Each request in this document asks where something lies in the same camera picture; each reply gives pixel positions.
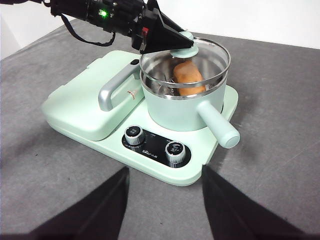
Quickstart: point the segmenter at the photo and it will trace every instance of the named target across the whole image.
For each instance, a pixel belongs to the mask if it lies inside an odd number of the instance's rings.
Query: silver handle
[[[113,109],[111,103],[111,95],[130,75],[134,75],[135,79],[139,79],[140,65],[139,60],[135,59],[127,66],[125,66],[120,72],[118,72],[113,78],[111,78],[100,90],[98,101],[102,111],[109,112]]]

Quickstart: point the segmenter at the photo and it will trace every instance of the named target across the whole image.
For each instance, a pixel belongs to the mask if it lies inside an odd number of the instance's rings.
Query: food item
[[[187,60],[175,66],[173,75],[176,82],[179,84],[195,83],[200,82],[204,79],[197,66],[191,60]],[[206,87],[197,86],[189,88],[179,88],[178,91],[181,96],[188,96],[202,93],[206,91]]]

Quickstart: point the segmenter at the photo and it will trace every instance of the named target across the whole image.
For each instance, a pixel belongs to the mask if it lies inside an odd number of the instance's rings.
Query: appliance base
[[[238,93],[230,86],[226,86],[222,115],[228,121],[238,104]],[[188,186],[201,177],[202,166],[206,165],[212,158],[218,142],[208,127],[195,131],[173,131],[155,123],[143,99],[137,107],[115,128],[105,139],[91,141],[67,131],[57,125],[49,125],[57,132],[92,148],[104,155],[107,155],[119,162],[146,173],[163,182],[176,186]],[[132,125],[139,125],[143,129],[154,134],[163,136],[173,141],[179,141],[188,146],[191,150],[191,159],[183,167],[171,168],[134,152],[122,144],[125,130]]]

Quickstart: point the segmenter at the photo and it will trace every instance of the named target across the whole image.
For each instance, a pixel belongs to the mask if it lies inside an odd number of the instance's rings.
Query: gray tablecloth
[[[110,34],[72,23],[81,36]],[[196,34],[232,55],[228,84],[239,93],[233,149],[210,165],[249,197],[309,233],[320,232],[320,50]],[[40,106],[48,95],[112,50],[60,27],[1,62],[1,231],[26,233],[63,211],[123,164],[51,129]],[[201,180],[168,185],[130,169],[121,240],[212,239]]]

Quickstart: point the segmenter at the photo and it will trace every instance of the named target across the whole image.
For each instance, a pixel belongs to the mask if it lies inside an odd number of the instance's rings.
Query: control knob
[[[124,133],[125,140],[131,146],[137,146],[145,140],[144,131],[140,126],[129,126]]]
[[[171,141],[165,146],[165,155],[171,164],[179,164],[185,160],[186,147],[179,141]]]

